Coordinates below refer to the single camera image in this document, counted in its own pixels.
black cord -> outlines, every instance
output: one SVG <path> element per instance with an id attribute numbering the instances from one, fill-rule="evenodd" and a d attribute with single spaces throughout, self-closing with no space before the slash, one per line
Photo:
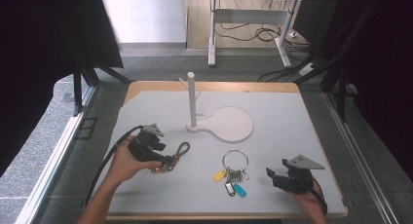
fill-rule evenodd
<path id="1" fill-rule="evenodd" d="M 94 186 L 96 185 L 97 180 L 100 178 L 100 174 L 102 173 L 102 171 L 103 171 L 104 167 L 106 166 L 106 164 L 109 162 L 112 155 L 118 149 L 119 145 L 121 145 L 121 143 L 124 142 L 125 139 L 129 135 L 131 135 L 132 132 L 136 131 L 137 129 L 142 129 L 142 128 L 143 128 L 143 126 L 134 127 L 133 129 L 131 129 L 130 131 L 128 131 L 124 135 L 122 135 L 122 137 L 120 137 L 118 139 L 118 141 L 116 141 L 116 143 L 112 146 L 109 153 L 106 155 L 106 157 L 104 158 L 102 164 L 100 165 L 99 169 L 97 170 L 96 175 L 94 176 L 94 181 L 92 182 L 91 187 L 89 188 L 88 195 L 86 196 L 86 198 L 83 201 L 83 208 L 86 208 L 86 206 L 88 205 L 89 200 L 91 199 L 91 196 L 92 196 L 92 192 L 94 191 Z"/>
<path id="2" fill-rule="evenodd" d="M 296 60 L 296 61 L 303 61 L 303 60 L 305 60 L 305 59 L 299 59 L 299 58 L 297 58 L 297 57 L 295 57 L 294 55 L 293 55 L 293 53 L 303 53 L 304 51 L 301 51 L 301 50 L 297 50 L 297 51 L 288 51 L 288 57 L 290 57 L 291 59 L 294 59 L 294 60 Z"/>
<path id="3" fill-rule="evenodd" d="M 283 10 L 285 10 L 286 1 L 287 1 L 287 0 L 285 0 L 284 6 L 282 7 Z"/>
<path id="4" fill-rule="evenodd" d="M 271 71 L 271 72 L 265 73 L 265 74 L 261 75 L 261 76 L 258 78 L 257 82 L 260 82 L 261 79 L 263 79 L 263 78 L 266 77 L 266 76 L 270 76 L 270 75 L 274 75 L 274 74 L 278 74 L 278 73 L 281 73 L 281 74 L 278 75 L 278 76 L 276 76 L 275 78 L 272 78 L 272 79 L 267 80 L 267 81 L 265 81 L 265 82 L 275 81 L 275 80 L 279 79 L 280 77 L 285 77 L 285 76 L 286 76 L 286 78 L 285 78 L 284 80 L 286 80 L 286 79 L 288 79 L 289 77 L 291 77 L 294 73 L 296 73 L 297 71 L 299 71 L 299 70 L 301 70 L 302 68 L 304 68 L 304 67 L 305 67 L 310 61 L 312 61 L 313 59 L 314 59 L 313 56 L 308 56 L 304 61 L 302 61 L 300 64 L 298 64 L 298 65 L 295 66 L 295 67 L 290 67 L 290 68 L 286 68 L 286 69 L 283 69 L 283 70 Z"/>
<path id="5" fill-rule="evenodd" d="M 271 41 L 274 41 L 274 39 L 277 36 L 280 36 L 280 33 L 278 31 L 276 31 L 274 29 L 271 29 L 271 28 L 265 28 L 264 25 L 262 25 L 261 28 L 258 28 L 258 29 L 255 30 L 255 36 L 253 36 L 251 38 L 247 38 L 247 39 L 242 39 L 242 38 L 237 38 L 237 37 L 233 37 L 233 36 L 223 35 L 223 34 L 219 33 L 216 30 L 215 30 L 215 33 L 220 37 L 227 37 L 227 38 L 231 38 L 231 39 L 234 39 L 234 40 L 237 40 L 237 41 L 251 41 L 255 38 L 258 38 L 259 40 L 261 40 L 263 42 L 271 42 Z M 267 33 L 271 36 L 271 38 L 270 39 L 264 39 L 263 37 L 261 37 L 261 33 Z"/>
<path id="6" fill-rule="evenodd" d="M 273 6 L 273 2 L 274 2 L 274 0 L 270 0 L 270 6 L 268 7 L 268 10 L 270 10 L 271 7 Z"/>
<path id="7" fill-rule="evenodd" d="M 237 5 L 238 9 L 240 8 L 240 6 L 237 3 L 237 0 L 234 0 L 235 4 Z"/>
<path id="8" fill-rule="evenodd" d="M 261 5 L 261 9 L 264 8 L 264 5 L 268 2 L 268 0 L 265 0 L 265 2 Z"/>
<path id="9" fill-rule="evenodd" d="M 236 28 L 240 28 L 240 27 L 244 27 L 244 26 L 249 25 L 249 23 L 243 23 L 243 24 L 238 25 L 238 26 L 233 26 L 233 27 L 224 27 L 224 25 L 223 25 L 223 23 L 222 23 L 222 22 L 221 22 L 220 24 L 221 24 L 222 29 L 225 29 L 225 30 L 232 30 L 232 29 L 236 29 Z"/>
<path id="10" fill-rule="evenodd" d="M 319 194 L 318 192 L 316 192 L 316 190 L 314 190 L 314 188 L 310 189 L 310 192 L 317 198 L 317 200 L 319 201 L 319 205 L 321 205 L 321 207 L 322 207 L 322 211 L 324 212 L 324 215 L 326 215 L 326 214 L 327 214 L 327 211 L 328 211 L 328 205 L 327 205 L 327 203 L 325 202 L 324 194 L 322 193 L 321 186 L 319 186 L 319 190 L 320 190 L 321 194 Z"/>

yellow key tag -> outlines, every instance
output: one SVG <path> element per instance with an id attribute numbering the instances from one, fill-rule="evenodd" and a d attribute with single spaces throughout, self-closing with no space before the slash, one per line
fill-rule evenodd
<path id="1" fill-rule="evenodd" d="M 222 169 L 218 173 L 216 173 L 212 180 L 214 182 L 219 182 L 223 177 L 225 177 L 225 170 L 224 169 Z"/>

white board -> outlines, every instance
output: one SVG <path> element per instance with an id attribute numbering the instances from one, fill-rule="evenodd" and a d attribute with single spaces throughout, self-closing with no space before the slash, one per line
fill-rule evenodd
<path id="1" fill-rule="evenodd" d="M 252 133 L 236 144 L 222 142 L 208 132 L 189 132 L 188 101 L 187 92 L 141 92 L 121 108 L 109 148 L 131 128 L 156 123 L 165 134 L 161 142 L 167 145 L 161 154 L 173 155 L 183 141 L 189 142 L 191 149 L 172 172 L 152 174 L 147 169 L 123 183 L 109 215 L 298 214 L 299 206 L 284 191 L 273 187 L 265 168 L 286 171 L 282 159 L 300 154 L 325 167 L 312 173 L 322 187 L 328 212 L 347 212 L 300 93 L 203 92 L 197 100 L 197 113 L 209 116 L 221 106 L 237 106 L 251 117 Z M 218 183 L 212 181 L 223 169 L 222 157 L 233 148 L 244 151 L 249 158 L 249 180 L 240 183 L 246 190 L 245 198 L 230 197 L 224 187 L 225 178 Z"/>

white stand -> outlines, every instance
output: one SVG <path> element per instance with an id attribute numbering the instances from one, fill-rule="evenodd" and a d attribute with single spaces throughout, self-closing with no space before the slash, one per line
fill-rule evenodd
<path id="1" fill-rule="evenodd" d="M 276 38 L 277 49 L 284 67 L 290 67 L 288 55 L 283 47 L 286 33 L 291 24 L 297 0 L 291 0 L 288 11 L 284 10 L 240 10 L 240 9 L 216 9 L 216 0 L 211 0 L 210 5 L 210 34 L 208 45 L 208 65 L 215 66 L 215 24 L 227 23 L 249 23 L 249 24 L 281 24 L 283 25 L 282 35 Z"/>
<path id="2" fill-rule="evenodd" d="M 188 72 L 188 93 L 191 120 L 186 124 L 189 132 L 207 131 L 227 143 L 238 143 L 246 139 L 252 132 L 252 120 L 242 109 L 225 106 L 217 109 L 203 120 L 196 118 L 195 75 Z"/>

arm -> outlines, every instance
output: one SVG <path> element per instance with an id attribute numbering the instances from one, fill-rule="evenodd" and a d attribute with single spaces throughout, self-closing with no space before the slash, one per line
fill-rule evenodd
<path id="1" fill-rule="evenodd" d="M 116 150 L 109 171 L 92 197 L 84 213 L 78 219 L 82 223 L 104 223 L 107 211 L 116 189 L 144 168 L 159 168 L 161 162 L 139 162 L 130 153 L 128 144 L 134 138 L 129 136 Z"/>
<path id="2" fill-rule="evenodd" d="M 317 182 L 314 182 L 314 190 L 321 194 L 321 188 Z M 322 211 L 322 207 L 319 204 L 319 200 L 311 193 L 307 192 L 304 194 L 297 194 L 287 192 L 291 195 L 295 202 L 300 205 L 303 212 L 306 216 L 312 221 L 314 224 L 327 224 L 327 219 L 325 218 L 324 212 Z"/>

